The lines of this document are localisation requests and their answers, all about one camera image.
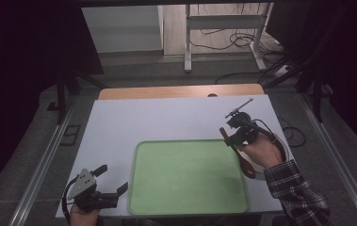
wire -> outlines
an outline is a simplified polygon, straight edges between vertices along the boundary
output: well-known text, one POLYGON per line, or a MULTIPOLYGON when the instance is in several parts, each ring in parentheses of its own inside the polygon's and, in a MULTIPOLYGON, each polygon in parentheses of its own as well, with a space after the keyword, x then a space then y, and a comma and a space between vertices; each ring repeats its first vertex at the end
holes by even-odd
POLYGON ((268 56, 268 55, 281 55, 281 56, 284 57, 285 53, 264 53, 263 54, 263 59, 264 59, 265 62, 268 62, 270 64, 275 64, 278 61, 274 61, 274 62, 270 61, 269 59, 266 58, 266 56, 268 56))
POLYGON ((297 131, 303 137, 302 142, 300 142, 299 144, 288 144, 289 147, 291 147, 291 148, 299 148, 299 147, 303 146, 305 144, 306 140, 307 140, 307 137, 301 131, 301 129, 299 129, 298 127, 292 126, 289 121, 285 120, 282 117, 277 117, 277 118, 278 118, 278 120, 284 121, 286 124, 289 125, 289 126, 285 126, 285 127, 282 128, 283 132, 286 131, 286 130, 290 130, 290 132, 291 132, 290 137, 286 137, 287 140, 292 139, 295 136, 294 131, 297 131))
POLYGON ((224 50, 224 49, 228 49, 229 47, 231 47, 231 46, 234 45, 234 43, 231 43, 230 45, 228 45, 228 46, 226 46, 226 47, 216 48, 216 47, 211 47, 211 46, 207 46, 207 45, 194 44, 191 40, 190 40, 189 42, 190 42, 190 44, 192 44, 193 46, 203 47, 203 48, 207 48, 207 49, 214 49, 214 50, 224 50))
POLYGON ((289 144, 289 147, 291 148, 299 148, 301 146, 303 146, 307 140, 307 137, 305 136, 305 134, 297 127, 294 127, 294 126, 287 126, 287 127, 284 127, 282 130, 285 131, 285 130, 288 130, 288 129, 291 129, 291 130, 295 130, 297 132, 299 132, 301 134, 301 136, 303 137, 303 141, 299 144, 289 144))
MULTIPOLYGON (((286 122, 286 124, 289 125, 288 127, 292 127, 292 125, 289 123, 289 121, 286 121, 284 118, 279 117, 279 116, 278 116, 277 118, 278 118, 278 120, 281 120, 281 121, 286 122)), ((291 138, 293 137, 293 135, 294 135, 293 130, 291 130, 290 132, 292 132, 292 133, 290 134, 289 137, 286 137, 286 139, 291 139, 291 138)))
POLYGON ((284 64, 286 64, 289 61, 289 56, 284 55, 281 59, 279 59, 277 62, 272 64, 267 71, 263 73, 263 75, 259 78, 257 81, 258 84, 263 85, 263 82, 267 82, 271 77, 274 76, 274 74, 283 67, 284 64))
POLYGON ((257 14, 258 14, 258 12, 260 11, 260 5, 261 5, 261 3, 258 4, 257 14))
POLYGON ((273 135, 272 131, 269 129, 269 127, 261 120, 252 120, 252 121, 260 121, 261 123, 264 124, 264 126, 266 126, 266 128, 269 130, 269 132, 273 135))
POLYGON ((227 74, 225 74, 225 75, 223 75, 223 76, 218 77, 218 78, 216 79, 216 81, 214 82, 214 85, 217 85, 218 82, 219 82, 219 80, 221 80, 222 78, 226 78, 226 77, 228 77, 228 76, 237 75, 237 74, 246 74, 246 73, 227 73, 227 74))
POLYGON ((210 34, 214 34, 214 33, 217 33, 217 32, 220 32, 220 31, 223 31, 223 30, 225 30, 225 29, 219 29, 219 30, 215 30, 215 31, 211 31, 211 32, 203 32, 203 30, 201 29, 201 32, 202 32, 202 34, 204 34, 204 35, 210 35, 210 34))
POLYGON ((63 196, 61 198, 61 210, 63 211, 63 215, 66 218, 67 222, 70 224, 70 213, 67 209, 67 192, 69 192, 70 186, 77 181, 78 176, 72 179, 64 189, 63 196))
POLYGON ((232 10, 231 14, 233 14, 235 12, 235 10, 238 8, 237 7, 238 3, 236 3, 236 7, 234 7, 234 9, 232 10))
POLYGON ((240 11, 240 14, 243 14, 243 10, 244 10, 244 9, 245 9, 245 4, 242 3, 242 10, 240 11))
POLYGON ((246 46, 250 45, 251 41, 254 40, 254 38, 252 36, 250 36, 249 34, 237 33, 236 32, 236 33, 234 33, 233 35, 230 36, 229 40, 231 41, 231 43, 234 43, 235 46, 243 48, 243 47, 246 47, 246 46), (243 40, 246 43, 245 44, 238 44, 237 42, 239 40, 243 40))
POLYGON ((205 13, 207 13, 207 15, 208 15, 208 11, 207 11, 207 9, 205 8, 205 4, 203 4, 203 6, 204 6, 204 11, 205 11, 205 13))

plaid shirt sleeve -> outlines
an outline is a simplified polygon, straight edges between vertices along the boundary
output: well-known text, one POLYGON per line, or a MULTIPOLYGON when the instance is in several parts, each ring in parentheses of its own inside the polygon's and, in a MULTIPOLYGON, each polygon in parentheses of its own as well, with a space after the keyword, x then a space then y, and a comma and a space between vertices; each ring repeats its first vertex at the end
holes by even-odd
POLYGON ((304 181, 294 160, 264 171, 269 191, 296 225, 332 225, 327 198, 304 181))

green mat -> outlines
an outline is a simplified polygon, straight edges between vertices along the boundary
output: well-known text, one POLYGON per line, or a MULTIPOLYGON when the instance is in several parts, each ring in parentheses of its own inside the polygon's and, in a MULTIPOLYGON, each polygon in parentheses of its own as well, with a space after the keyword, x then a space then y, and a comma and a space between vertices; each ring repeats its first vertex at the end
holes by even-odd
POLYGON ((133 167, 134 215, 233 214, 249 208, 237 157, 222 140, 141 142, 133 167))

gray floor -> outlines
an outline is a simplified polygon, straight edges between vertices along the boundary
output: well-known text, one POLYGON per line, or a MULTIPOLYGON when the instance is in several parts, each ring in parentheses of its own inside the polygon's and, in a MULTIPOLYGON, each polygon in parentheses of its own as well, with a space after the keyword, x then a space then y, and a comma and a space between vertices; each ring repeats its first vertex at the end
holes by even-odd
MULTIPOLYGON (((255 83, 261 75, 250 54, 195 56, 192 73, 184 72, 182 57, 164 57, 157 52, 105 54, 100 57, 105 75, 94 75, 94 77, 112 88, 212 85, 220 76, 228 73, 239 74, 223 78, 219 80, 219 84, 255 83)), ((56 219, 55 214, 93 102, 100 91, 92 84, 82 80, 79 82, 82 91, 76 98, 76 105, 69 121, 69 125, 81 125, 79 138, 73 146, 57 148, 38 196, 35 197, 34 204, 28 213, 25 225, 67 225, 64 219, 56 219)), ((292 153, 304 177, 328 196, 332 211, 331 219, 334 224, 357 225, 357 207, 338 176, 316 130, 307 118, 301 104, 302 99, 294 91, 294 82, 296 78, 275 89, 266 90, 277 116, 301 129, 307 137, 305 145, 292 148, 292 153)), ((0 225, 7 225, 10 222, 32 173, 57 129, 57 113, 46 110, 47 106, 56 100, 55 87, 42 93, 39 99, 40 107, 35 118, 0 175, 0 225)), ((329 99, 322 101, 322 117, 334 144, 357 181, 357 137, 332 109, 329 99)), ((281 121, 281 124, 282 127, 287 126, 284 121, 281 121)), ((301 136, 295 134, 288 141, 290 144, 296 144, 301 141, 301 136)), ((70 142, 70 140, 65 137, 61 142, 70 142)), ((270 225, 271 218, 276 214, 264 214, 260 225, 270 225)), ((120 225, 118 219, 110 220, 114 225, 120 225)))

